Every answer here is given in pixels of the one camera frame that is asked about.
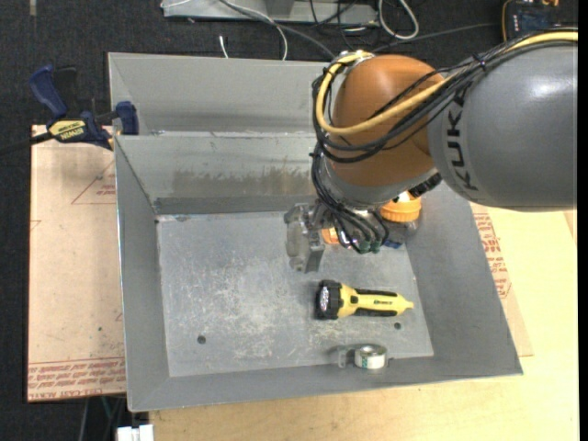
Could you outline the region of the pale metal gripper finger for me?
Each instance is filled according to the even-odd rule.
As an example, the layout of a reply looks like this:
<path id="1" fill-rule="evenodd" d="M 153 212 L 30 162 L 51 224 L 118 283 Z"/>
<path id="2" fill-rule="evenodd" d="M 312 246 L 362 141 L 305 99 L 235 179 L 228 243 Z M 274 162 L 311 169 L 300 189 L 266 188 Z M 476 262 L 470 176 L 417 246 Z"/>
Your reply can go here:
<path id="1" fill-rule="evenodd" d="M 310 246 L 308 253 L 307 253 L 307 256 L 306 256 L 306 262 L 304 265 L 304 272 L 305 273 L 312 273 L 312 272 L 319 271 L 324 250 L 325 250 L 325 247 L 323 244 Z"/>
<path id="2" fill-rule="evenodd" d="M 298 223 L 290 223 L 287 227 L 286 249 L 289 265 L 296 271 L 303 271 L 305 266 L 304 237 Z"/>

